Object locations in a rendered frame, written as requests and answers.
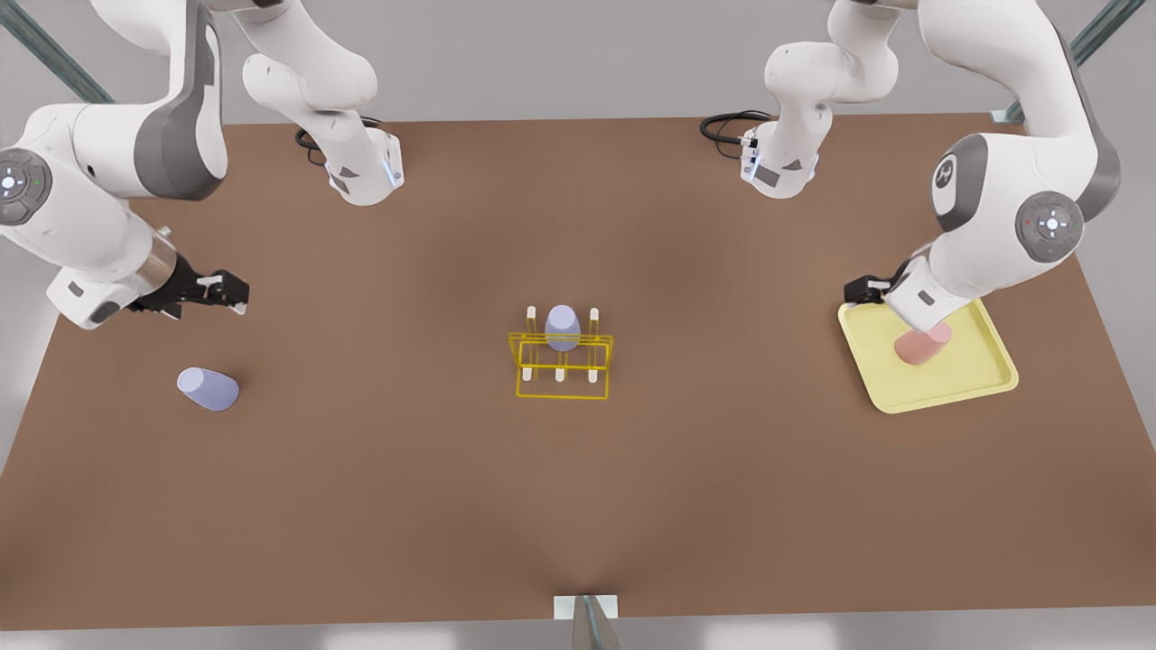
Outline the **silver frame post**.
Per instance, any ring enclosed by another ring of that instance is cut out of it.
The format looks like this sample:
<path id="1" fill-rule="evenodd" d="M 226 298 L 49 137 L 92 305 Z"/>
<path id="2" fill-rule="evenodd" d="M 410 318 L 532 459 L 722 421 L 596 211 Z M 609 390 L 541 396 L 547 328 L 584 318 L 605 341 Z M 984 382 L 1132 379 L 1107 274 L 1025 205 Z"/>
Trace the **silver frame post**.
<path id="1" fill-rule="evenodd" d="M 623 650 L 612 620 L 618 618 L 616 594 L 554 596 L 554 618 L 573 621 L 570 650 Z"/>
<path id="2" fill-rule="evenodd" d="M 1069 43 L 1074 62 L 1082 66 L 1083 62 L 1094 57 L 1136 12 L 1140 12 L 1144 3 L 1147 0 L 1109 0 L 1107 3 L 1103 5 L 1094 19 L 1087 22 L 1085 28 Z M 990 117 L 998 125 L 1020 125 L 1025 119 L 1018 99 L 1003 110 L 992 111 Z"/>
<path id="3" fill-rule="evenodd" d="M 16 0 L 0 0 L 0 25 L 46 71 L 87 103 L 112 104 L 113 98 L 24 12 Z"/>

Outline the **pink cup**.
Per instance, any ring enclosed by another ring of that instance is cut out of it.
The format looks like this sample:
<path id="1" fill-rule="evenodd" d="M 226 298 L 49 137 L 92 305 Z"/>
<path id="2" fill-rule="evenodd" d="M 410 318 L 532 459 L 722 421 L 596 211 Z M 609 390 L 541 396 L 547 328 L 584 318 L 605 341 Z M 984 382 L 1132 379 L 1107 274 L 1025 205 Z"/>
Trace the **pink cup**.
<path id="1" fill-rule="evenodd" d="M 907 330 L 892 341 L 892 350 L 907 365 L 925 365 L 929 359 L 935 359 L 940 350 L 950 342 L 953 330 L 946 322 L 939 322 L 928 332 Z"/>

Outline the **yellow tray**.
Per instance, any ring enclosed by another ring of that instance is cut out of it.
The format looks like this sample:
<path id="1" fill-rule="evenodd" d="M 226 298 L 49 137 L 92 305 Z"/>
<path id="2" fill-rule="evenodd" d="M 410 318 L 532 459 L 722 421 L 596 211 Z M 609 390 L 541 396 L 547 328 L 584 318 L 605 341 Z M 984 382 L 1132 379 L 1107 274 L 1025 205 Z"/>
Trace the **yellow tray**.
<path id="1" fill-rule="evenodd" d="M 1017 369 L 980 300 L 943 320 L 953 338 L 925 365 L 909 365 L 892 349 L 909 328 L 887 305 L 844 304 L 838 320 L 864 387 L 881 412 L 905 413 L 1002 394 L 1018 383 Z"/>

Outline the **lavender cup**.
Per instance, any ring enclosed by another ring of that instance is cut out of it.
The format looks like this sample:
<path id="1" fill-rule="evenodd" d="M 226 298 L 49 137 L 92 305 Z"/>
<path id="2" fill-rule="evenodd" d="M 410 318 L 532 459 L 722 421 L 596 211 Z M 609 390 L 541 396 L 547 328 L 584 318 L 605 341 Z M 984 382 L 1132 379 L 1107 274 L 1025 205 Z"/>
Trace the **lavender cup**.
<path id="1" fill-rule="evenodd" d="M 191 402 L 213 412 L 228 409 L 239 397 L 239 383 L 206 367 L 186 367 L 176 383 Z"/>
<path id="2" fill-rule="evenodd" d="M 549 348 L 560 353 L 573 350 L 580 337 L 581 322 L 573 308 L 560 304 L 546 313 L 544 340 Z"/>

